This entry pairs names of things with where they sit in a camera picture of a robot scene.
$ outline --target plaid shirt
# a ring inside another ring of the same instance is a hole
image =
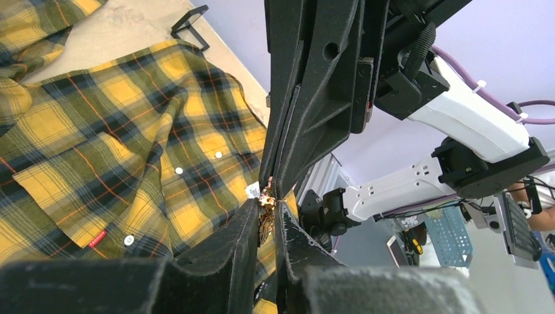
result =
[[[258,180],[264,126],[240,83],[183,41],[19,83],[104,2],[0,5],[0,263],[172,258],[229,221]],[[274,270],[270,238],[257,285]]]

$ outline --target shirt button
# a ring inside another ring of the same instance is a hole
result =
[[[135,242],[135,237],[132,235],[128,235],[125,237],[125,239],[123,239],[123,244],[125,244],[125,246],[127,247],[133,244],[133,242]]]

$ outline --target blue plastic crate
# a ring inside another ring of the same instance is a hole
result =
[[[460,208],[439,209],[433,217],[427,217],[425,223],[439,264],[468,268],[473,248]]]

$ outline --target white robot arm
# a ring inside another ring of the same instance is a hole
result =
[[[472,91],[441,58],[432,63],[450,88],[411,114],[408,119],[422,122],[469,148],[481,160],[495,164],[530,148],[529,133]],[[390,210],[455,194],[440,182],[444,170],[437,156],[361,186],[350,186],[343,194],[347,217],[364,221]]]
[[[406,169],[324,194],[322,212],[312,215],[316,218],[312,221],[308,215],[303,218],[305,226],[316,225],[337,236],[369,218],[442,196],[456,194],[467,200],[491,196],[549,162],[540,142],[529,136],[524,125],[477,95],[444,60],[435,57],[424,73],[416,83],[422,94],[443,92],[419,102],[420,107],[403,116],[395,111],[400,99],[418,98],[410,86],[413,83],[405,81],[399,85],[400,92],[394,90],[381,98],[381,108],[397,118],[427,124],[446,134],[446,140]],[[426,75],[434,80],[426,81]],[[409,86],[409,95],[403,95],[403,86]],[[513,107],[520,111],[516,104]]]

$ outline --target keyboard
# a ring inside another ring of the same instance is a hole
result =
[[[505,243],[509,254],[534,261],[537,256],[538,245],[534,234],[531,232],[524,211],[512,198],[502,193],[499,200],[505,221]]]

